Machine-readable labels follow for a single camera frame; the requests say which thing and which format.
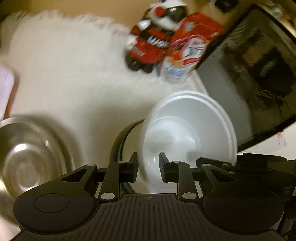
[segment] plush toy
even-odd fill
[[[181,0],[162,0],[152,4],[128,35],[127,66],[134,71],[142,69],[151,73],[186,15],[186,3]]]

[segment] white cloth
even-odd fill
[[[162,81],[130,71],[124,61],[129,29],[109,18],[58,12],[12,14],[2,24],[0,61],[16,74],[10,115],[46,119],[69,146],[76,167],[107,167],[120,131],[144,119],[170,93],[197,83]]]

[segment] stainless steel bowl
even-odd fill
[[[15,223],[15,198],[65,173],[63,153],[49,130],[25,117],[0,122],[1,216]]]

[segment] snack bag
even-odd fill
[[[183,83],[195,69],[208,44],[223,30],[222,25],[202,13],[186,17],[170,42],[160,74],[168,82]]]

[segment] toy head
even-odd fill
[[[186,5],[181,0],[162,0],[151,5],[148,16],[157,26],[175,32],[187,15]]]

